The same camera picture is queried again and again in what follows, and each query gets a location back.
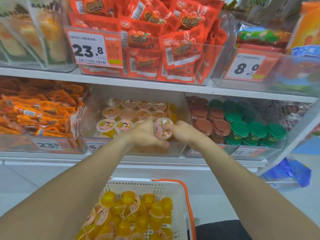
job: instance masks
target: white plastic basket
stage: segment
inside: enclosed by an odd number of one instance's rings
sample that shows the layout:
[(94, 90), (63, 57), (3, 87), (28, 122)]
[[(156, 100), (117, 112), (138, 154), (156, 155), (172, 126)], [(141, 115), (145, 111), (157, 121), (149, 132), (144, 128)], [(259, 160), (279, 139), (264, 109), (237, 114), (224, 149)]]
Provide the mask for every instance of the white plastic basket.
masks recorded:
[[(146, 193), (154, 193), (157, 199), (168, 196), (172, 199), (172, 225), (174, 240), (187, 240), (187, 230), (190, 231), (190, 240), (196, 240), (196, 228), (192, 209), (189, 202), (188, 189), (182, 181), (174, 179), (150, 179), (150, 178), (125, 178), (111, 177), (104, 187), (99, 199), (106, 191), (113, 191), (116, 197), (122, 197), (122, 192), (134, 191), (142, 197)], [(152, 230), (146, 233), (146, 239), (152, 234)]]

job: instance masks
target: white shelf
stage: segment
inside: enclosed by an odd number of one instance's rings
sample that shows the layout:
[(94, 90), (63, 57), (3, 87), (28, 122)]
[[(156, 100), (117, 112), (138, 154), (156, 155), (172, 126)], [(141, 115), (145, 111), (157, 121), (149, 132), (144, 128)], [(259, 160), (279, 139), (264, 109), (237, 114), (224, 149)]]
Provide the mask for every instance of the white shelf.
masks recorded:
[[(31, 152), (0, 152), (0, 160), (4, 161), (30, 161), (30, 162), (53, 162), (53, 163), (77, 163), (91, 154), (87, 151), (84, 154), (59, 154), (59, 153), (31, 153)], [(237, 160), (245, 167), (263, 168), (268, 162), (266, 159), (257, 160)], [(207, 164), (203, 158), (185, 157), (166, 157), (166, 156), (139, 156), (127, 155), (120, 164), (134, 165), (169, 165), (169, 166), (205, 166)]]
[[(167, 91), (237, 96), (237, 97), (246, 97), (246, 98), (295, 101), (295, 102), (304, 102), (304, 103), (313, 103), (317, 100), (317, 98), (315, 97), (308, 97), (308, 96), (278, 94), (278, 93), (271, 93), (267, 91), (259, 92), (259, 91), (251, 91), (251, 90), (220, 88), (220, 87), (217, 87), (214, 84), (213, 80), (211, 79), (208, 81), (208, 84), (206, 86), (199, 86), (199, 85), (187, 85), (187, 84), (178, 84), (178, 83), (166, 83), (166, 82), (158, 82), (158, 81), (150, 81), (150, 80), (136, 80), (136, 79), (83, 75), (80, 73), (78, 68), (76, 68), (72, 72), (63, 73), (63, 72), (50, 72), (50, 71), (43, 71), (43, 70), (28, 70), (28, 69), (19, 69), (19, 68), (0, 67), (0, 75), (60, 80), (60, 81), (69, 81), (69, 82), (82, 82), (82, 83), (91, 83), (91, 84), (105, 84), (105, 85), (125, 86), (125, 87), (133, 87), (133, 88), (149, 88), (149, 89), (159, 89), (159, 90), (167, 90)], [(254, 86), (254, 87), (259, 86), (258, 89), (262, 89), (261, 84), (257, 84), (255, 82), (253, 82), (251, 86)]]

